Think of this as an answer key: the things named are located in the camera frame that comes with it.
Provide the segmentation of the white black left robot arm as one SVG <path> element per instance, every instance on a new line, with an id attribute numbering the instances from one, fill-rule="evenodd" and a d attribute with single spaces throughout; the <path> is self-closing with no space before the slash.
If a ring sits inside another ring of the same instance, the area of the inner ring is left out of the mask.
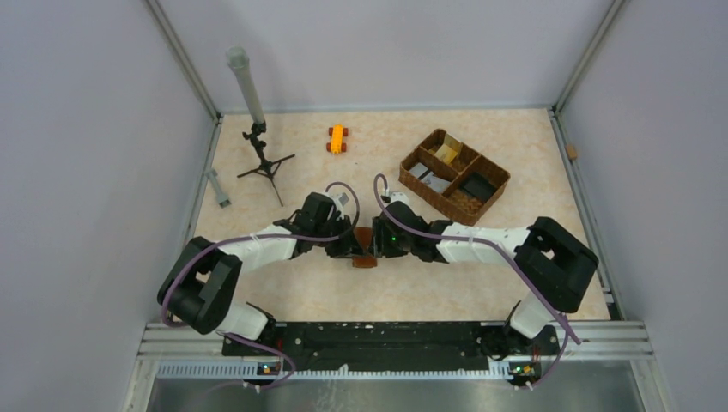
<path id="1" fill-rule="evenodd" d="M 166 323 L 187 325 L 201 335 L 235 334 L 254 354 L 275 344 L 272 316 L 256 306 L 234 302 L 242 275 L 295 259 L 315 247 L 333 246 L 353 231 L 344 207 L 355 194 L 312 192 L 288 219 L 239 238 L 188 241 L 161 284 L 157 301 Z"/>

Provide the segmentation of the black tripod with grey tube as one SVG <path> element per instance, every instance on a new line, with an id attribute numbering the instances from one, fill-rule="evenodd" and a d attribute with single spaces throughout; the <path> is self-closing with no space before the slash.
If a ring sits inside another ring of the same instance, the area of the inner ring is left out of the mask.
<path id="1" fill-rule="evenodd" d="M 248 112 L 252 118 L 250 131 L 243 132 L 242 136 L 251 144 L 259 160 L 257 167 L 238 174 L 236 178 L 240 179 L 253 174 L 265 177 L 270 181 L 271 187 L 276 194 L 277 201 L 281 206 L 283 206 L 282 197 L 275 183 L 275 176 L 281 164 L 285 161 L 292 160 L 295 157 L 295 154 L 284 156 L 275 161 L 271 161 L 265 156 L 264 149 L 267 146 L 267 142 L 263 141 L 261 136 L 267 131 L 267 123 L 264 116 L 264 110 L 258 97 L 258 91 L 252 79 L 250 58 L 242 46 L 236 45 L 230 47 L 226 51 L 226 60 L 228 68 L 234 74 Z"/>

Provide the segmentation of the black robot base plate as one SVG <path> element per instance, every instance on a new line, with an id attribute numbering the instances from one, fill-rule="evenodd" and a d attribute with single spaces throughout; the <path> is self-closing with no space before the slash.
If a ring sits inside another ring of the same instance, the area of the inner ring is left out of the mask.
<path id="1" fill-rule="evenodd" d="M 354 372 L 450 372 L 486 370 L 510 356 L 556 355 L 555 327 L 533 339 L 502 322 L 288 322 L 258 339 L 288 355 L 297 370 Z"/>

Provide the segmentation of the small wooden block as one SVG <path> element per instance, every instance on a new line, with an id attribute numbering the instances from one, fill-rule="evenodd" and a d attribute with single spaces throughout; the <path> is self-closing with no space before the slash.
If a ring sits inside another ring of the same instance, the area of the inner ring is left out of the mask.
<path id="1" fill-rule="evenodd" d="M 578 159 L 578 156 L 579 156 L 578 151 L 573 144 L 571 144 L 571 143 L 566 144 L 564 149 L 565 149 L 565 153 L 567 155 L 567 159 L 569 161 L 575 161 Z"/>

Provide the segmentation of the brown leather card holder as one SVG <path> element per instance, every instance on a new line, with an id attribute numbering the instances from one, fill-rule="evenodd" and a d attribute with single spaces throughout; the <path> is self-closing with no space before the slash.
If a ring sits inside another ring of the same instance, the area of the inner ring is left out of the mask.
<path id="1" fill-rule="evenodd" d="M 370 227 L 356 227 L 354 230 L 358 251 L 352 257 L 352 266 L 356 269 L 373 269 L 377 266 L 377 258 L 371 253 L 373 230 Z"/>

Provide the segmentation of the grey metal bracket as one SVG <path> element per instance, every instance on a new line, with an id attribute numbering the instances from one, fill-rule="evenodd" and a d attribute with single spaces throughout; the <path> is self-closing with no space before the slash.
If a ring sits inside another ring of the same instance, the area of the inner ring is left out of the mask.
<path id="1" fill-rule="evenodd" d="M 209 168 L 205 173 L 205 176 L 213 188 L 215 193 L 215 202 L 221 209 L 224 209 L 231 205 L 229 195 L 222 189 L 220 181 L 218 179 L 218 173 L 214 168 Z"/>

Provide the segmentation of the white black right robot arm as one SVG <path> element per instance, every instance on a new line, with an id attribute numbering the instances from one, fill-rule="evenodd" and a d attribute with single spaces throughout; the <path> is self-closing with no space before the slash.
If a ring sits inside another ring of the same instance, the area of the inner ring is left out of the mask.
<path id="1" fill-rule="evenodd" d="M 552 320 L 581 342 L 566 316 L 579 310 L 599 259 L 554 219 L 540 216 L 528 227 L 493 229 L 426 222 L 403 201 L 381 209 L 386 222 L 397 228 L 396 239 L 406 239 L 410 253 L 422 260 L 502 264 L 516 273 L 529 294 L 503 330 L 510 351 L 527 353 Z"/>

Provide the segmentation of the orange toy car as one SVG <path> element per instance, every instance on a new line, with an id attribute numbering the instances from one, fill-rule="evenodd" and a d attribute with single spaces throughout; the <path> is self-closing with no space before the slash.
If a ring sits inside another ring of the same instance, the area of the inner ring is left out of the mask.
<path id="1" fill-rule="evenodd" d="M 335 124 L 328 129 L 330 141 L 326 143 L 326 151 L 333 155 L 346 153 L 348 146 L 345 138 L 349 135 L 349 129 L 342 124 Z"/>

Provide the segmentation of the aluminium frame rail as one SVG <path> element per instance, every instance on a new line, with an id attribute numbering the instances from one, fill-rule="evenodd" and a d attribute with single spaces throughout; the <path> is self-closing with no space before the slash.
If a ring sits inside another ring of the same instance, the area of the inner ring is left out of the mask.
<path id="1" fill-rule="evenodd" d="M 579 157 L 575 161 L 567 159 L 564 147 L 571 142 L 567 137 L 561 114 L 555 107 L 550 107 L 548 114 L 587 243 L 600 261 L 597 276 L 610 314 L 610 319 L 607 321 L 585 323 L 587 337 L 571 356 L 597 361 L 650 360 L 654 357 L 654 350 L 644 323 L 630 319 L 622 310 L 622 294 L 616 284 L 613 266 L 607 256 L 598 222 L 587 196 L 585 180 L 578 165 Z"/>

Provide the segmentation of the woven wicker divided basket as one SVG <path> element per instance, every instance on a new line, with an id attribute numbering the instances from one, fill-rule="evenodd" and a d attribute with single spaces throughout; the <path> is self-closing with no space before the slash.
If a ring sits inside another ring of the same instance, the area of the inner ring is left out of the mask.
<path id="1" fill-rule="evenodd" d="M 502 196 L 511 174 L 487 156 L 463 142 L 458 158 L 451 165 L 439 161 L 433 155 L 433 151 L 441 145 L 443 136 L 446 133 L 448 132 L 443 129 L 436 129 L 419 142 L 401 160 L 398 180 L 445 217 L 458 223 L 473 226 Z M 434 171 L 437 176 L 451 181 L 442 193 L 426 187 L 409 172 L 418 162 Z M 494 196 L 486 203 L 468 197 L 458 189 L 461 182 L 472 173 L 484 175 L 497 189 Z"/>

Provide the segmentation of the black card in basket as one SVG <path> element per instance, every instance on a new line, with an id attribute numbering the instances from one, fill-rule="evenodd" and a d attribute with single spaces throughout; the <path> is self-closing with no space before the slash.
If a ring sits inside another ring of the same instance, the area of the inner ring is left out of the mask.
<path id="1" fill-rule="evenodd" d="M 461 182 L 458 189 L 481 203 L 486 203 L 497 191 L 496 187 L 480 173 L 470 174 Z"/>

